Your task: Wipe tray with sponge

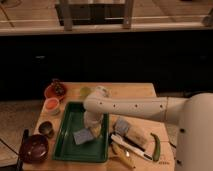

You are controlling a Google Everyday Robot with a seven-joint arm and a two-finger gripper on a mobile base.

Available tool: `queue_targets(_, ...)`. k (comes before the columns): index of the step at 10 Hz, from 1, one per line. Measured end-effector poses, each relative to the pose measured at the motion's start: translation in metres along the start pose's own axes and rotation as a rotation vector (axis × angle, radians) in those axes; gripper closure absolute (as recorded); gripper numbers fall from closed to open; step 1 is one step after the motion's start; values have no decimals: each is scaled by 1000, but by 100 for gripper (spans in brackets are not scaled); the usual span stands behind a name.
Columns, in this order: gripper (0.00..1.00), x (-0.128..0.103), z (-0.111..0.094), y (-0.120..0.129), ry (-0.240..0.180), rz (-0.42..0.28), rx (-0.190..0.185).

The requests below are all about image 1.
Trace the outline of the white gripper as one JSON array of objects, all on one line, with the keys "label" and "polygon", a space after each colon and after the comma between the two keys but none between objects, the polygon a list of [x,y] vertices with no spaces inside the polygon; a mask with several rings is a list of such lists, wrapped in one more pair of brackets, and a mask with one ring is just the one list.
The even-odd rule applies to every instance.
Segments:
[{"label": "white gripper", "polygon": [[93,135],[99,135],[101,133],[101,124],[101,114],[93,114],[88,111],[84,113],[84,126],[88,128]]}]

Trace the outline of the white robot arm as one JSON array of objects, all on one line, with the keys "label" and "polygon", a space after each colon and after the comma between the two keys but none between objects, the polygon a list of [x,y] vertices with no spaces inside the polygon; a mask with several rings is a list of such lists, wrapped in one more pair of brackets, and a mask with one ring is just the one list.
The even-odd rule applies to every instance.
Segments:
[{"label": "white robot arm", "polygon": [[190,98],[113,99],[103,86],[83,101],[84,123],[92,127],[104,114],[177,124],[175,171],[213,171],[213,93]]}]

